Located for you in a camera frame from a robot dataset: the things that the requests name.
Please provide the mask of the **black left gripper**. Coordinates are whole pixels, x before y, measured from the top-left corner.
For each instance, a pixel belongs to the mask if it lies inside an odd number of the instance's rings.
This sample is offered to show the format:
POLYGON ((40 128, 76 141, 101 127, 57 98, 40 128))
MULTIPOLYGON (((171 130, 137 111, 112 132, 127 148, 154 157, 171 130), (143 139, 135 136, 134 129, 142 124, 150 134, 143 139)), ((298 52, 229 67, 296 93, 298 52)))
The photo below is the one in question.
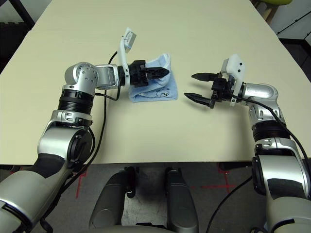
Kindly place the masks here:
POLYGON ((130 85, 134 87, 143 87, 148 85, 148 80, 161 79, 170 72, 163 67, 145 67, 145 60, 135 60, 129 68, 130 85))

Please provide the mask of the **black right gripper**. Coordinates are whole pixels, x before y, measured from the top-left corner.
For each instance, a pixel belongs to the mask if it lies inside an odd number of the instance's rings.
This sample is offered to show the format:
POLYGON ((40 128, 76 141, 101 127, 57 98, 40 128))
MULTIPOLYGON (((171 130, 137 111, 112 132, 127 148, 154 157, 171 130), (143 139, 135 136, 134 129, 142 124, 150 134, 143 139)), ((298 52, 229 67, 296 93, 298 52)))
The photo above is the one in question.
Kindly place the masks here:
POLYGON ((184 95, 195 103, 214 108, 216 102, 231 101, 231 87, 233 86, 233 77, 229 77, 228 80, 223 78, 222 74, 215 73, 196 73, 191 76, 194 79, 203 82, 212 81, 213 91, 211 99, 205 98, 202 95, 195 93, 184 93, 184 95))

